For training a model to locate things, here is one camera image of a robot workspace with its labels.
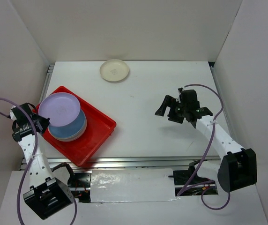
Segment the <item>purple plate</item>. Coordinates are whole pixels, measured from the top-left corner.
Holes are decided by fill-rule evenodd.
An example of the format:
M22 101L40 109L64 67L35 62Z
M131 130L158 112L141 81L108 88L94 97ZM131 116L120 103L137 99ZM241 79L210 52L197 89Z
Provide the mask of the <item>purple plate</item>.
M80 113L80 102L72 94L58 92L46 97L38 107L38 115L50 119L50 125L63 127L72 123Z

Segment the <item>orange plate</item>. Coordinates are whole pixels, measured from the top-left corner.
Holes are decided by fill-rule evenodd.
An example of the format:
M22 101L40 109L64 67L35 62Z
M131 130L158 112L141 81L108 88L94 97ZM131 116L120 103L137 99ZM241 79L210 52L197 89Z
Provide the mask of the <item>orange plate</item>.
M67 138L59 138L59 137L55 137L55 136L53 136L53 138L55 138L56 140L61 141L61 142L72 142L72 141L75 141L75 140L81 138L84 133L85 132L78 133L78 134L76 134L74 136L67 137Z

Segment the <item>blue plate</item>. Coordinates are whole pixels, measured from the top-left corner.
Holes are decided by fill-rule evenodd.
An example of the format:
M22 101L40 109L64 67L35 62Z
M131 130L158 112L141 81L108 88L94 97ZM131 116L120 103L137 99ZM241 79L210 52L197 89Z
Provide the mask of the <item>blue plate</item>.
M59 139L70 138L78 133L82 132L86 129L87 119L83 110L80 110L77 118L68 125L62 127L55 127L49 125L48 131L49 133Z

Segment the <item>cream plate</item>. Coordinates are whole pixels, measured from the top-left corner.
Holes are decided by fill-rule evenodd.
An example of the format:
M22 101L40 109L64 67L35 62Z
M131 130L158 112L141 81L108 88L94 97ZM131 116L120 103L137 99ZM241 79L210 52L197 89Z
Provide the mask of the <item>cream plate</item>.
M129 66L122 60L112 59L104 62L100 67L101 77L108 82L120 82L129 74Z

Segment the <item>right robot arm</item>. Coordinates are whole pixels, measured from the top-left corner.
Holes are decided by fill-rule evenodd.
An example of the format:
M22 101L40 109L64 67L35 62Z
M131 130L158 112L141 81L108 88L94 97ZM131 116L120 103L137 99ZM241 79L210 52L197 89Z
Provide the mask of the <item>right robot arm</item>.
M238 144L218 125L213 113L200 106L195 90L180 88L178 98L166 95L155 115L164 116L167 107L169 121L191 123L216 150L221 159L217 180L223 191L229 193L256 184L256 153Z

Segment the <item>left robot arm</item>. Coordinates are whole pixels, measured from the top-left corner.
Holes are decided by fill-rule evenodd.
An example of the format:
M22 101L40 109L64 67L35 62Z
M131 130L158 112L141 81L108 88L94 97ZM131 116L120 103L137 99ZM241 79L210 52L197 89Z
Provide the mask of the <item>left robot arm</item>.
M45 156L42 134L50 122L38 115L35 106L24 103L12 107L10 118L13 120L12 137L21 147L29 174L29 191L24 193L24 202L45 220L71 205L74 197L69 189L76 183L76 174L64 171L60 179L53 174Z

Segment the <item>red plastic bin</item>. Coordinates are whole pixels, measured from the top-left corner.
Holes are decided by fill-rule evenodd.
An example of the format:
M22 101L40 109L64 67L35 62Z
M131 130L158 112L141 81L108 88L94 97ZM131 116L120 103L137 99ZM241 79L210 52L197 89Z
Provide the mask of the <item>red plastic bin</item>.
M80 102L81 109L87 119L86 129L83 136L72 142L61 142L53 138L47 130L44 139L58 152L68 158L76 166L84 165L111 135L116 127L116 122L93 107L91 104L68 90L64 86L58 87L52 94L66 92L74 95Z

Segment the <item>white foil-edged panel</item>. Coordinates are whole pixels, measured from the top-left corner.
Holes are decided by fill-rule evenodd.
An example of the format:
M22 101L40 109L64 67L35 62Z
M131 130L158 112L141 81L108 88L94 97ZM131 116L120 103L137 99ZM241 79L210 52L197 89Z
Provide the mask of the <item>white foil-edged panel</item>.
M93 170L93 203L169 202L176 200L172 169Z

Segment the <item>aluminium front rail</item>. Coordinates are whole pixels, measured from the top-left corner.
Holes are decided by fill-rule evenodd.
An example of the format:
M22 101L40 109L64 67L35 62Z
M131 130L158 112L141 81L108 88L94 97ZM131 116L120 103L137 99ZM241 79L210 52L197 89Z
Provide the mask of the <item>aluminium front rail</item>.
M91 169L138 169L138 168L182 168L187 167L191 162L200 160L201 156L186 157L99 157L90 159L84 165L76 166L66 158L49 158L47 162L53 168L60 163L67 163L74 170Z

